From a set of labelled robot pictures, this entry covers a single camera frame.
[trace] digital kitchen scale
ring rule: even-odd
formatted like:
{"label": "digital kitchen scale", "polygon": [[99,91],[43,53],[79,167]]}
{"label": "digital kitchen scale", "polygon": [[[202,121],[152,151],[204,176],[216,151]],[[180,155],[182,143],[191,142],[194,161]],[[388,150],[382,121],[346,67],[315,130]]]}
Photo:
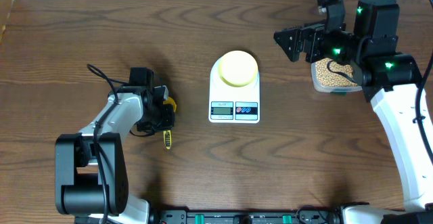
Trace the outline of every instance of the digital kitchen scale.
{"label": "digital kitchen scale", "polygon": [[230,51],[210,71],[209,121],[258,123],[260,77],[256,60],[244,51]]}

